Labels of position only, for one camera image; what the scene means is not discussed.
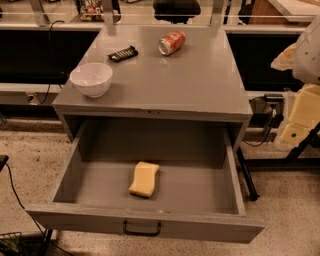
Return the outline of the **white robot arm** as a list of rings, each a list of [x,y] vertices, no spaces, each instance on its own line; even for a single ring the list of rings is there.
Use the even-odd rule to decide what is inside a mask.
[[[285,125],[277,133],[282,147],[298,146],[320,123],[320,17],[313,19],[294,44],[288,46],[271,63],[279,71],[291,70],[303,83],[294,95]]]

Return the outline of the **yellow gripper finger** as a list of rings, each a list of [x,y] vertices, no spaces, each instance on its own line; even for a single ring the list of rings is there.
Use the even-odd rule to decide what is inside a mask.
[[[320,86],[305,84],[295,95],[284,129],[278,135],[280,143],[298,146],[320,123]]]
[[[285,71],[290,70],[293,65],[293,58],[296,49],[296,44],[289,45],[281,52],[271,63],[271,67],[275,70]]]

